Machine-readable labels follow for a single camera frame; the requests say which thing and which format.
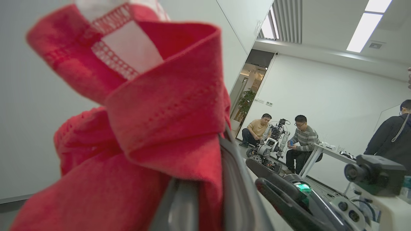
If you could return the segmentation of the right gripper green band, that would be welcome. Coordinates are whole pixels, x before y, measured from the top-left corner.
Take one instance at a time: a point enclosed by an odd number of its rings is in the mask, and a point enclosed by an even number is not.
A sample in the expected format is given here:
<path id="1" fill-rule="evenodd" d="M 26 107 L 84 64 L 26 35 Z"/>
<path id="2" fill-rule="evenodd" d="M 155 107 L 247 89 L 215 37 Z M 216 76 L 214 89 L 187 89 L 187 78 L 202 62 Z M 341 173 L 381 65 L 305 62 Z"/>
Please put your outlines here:
<path id="1" fill-rule="evenodd" d="M 354 225 L 349 224 L 330 202 L 299 175 L 288 174 L 281 177 L 253 159 L 246 159 L 246 166 L 259 177 L 255 181 L 257 190 L 294 231 L 355 230 Z M 275 185 L 292 185 L 302 195 L 284 193 Z"/>

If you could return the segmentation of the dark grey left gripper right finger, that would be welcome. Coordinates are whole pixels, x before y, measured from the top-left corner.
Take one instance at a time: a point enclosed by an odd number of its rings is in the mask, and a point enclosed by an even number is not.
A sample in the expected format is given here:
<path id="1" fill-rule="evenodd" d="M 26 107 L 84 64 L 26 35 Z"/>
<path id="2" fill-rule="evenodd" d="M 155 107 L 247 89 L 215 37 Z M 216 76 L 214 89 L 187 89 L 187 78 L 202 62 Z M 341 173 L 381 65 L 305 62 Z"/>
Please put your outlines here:
<path id="1" fill-rule="evenodd" d="M 223 229 L 225 231 L 273 231 L 229 127 L 220 135 L 223 180 Z"/>

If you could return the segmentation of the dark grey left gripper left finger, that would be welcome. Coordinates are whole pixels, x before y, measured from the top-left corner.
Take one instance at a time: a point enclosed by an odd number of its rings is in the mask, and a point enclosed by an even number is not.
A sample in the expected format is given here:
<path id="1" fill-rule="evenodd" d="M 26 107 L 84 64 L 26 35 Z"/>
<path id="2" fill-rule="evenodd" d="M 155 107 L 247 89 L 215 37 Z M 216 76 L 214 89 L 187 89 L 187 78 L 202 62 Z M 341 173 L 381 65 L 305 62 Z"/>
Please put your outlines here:
<path id="1" fill-rule="evenodd" d="M 172 178 L 150 223 L 150 231 L 198 231 L 198 182 Z"/>

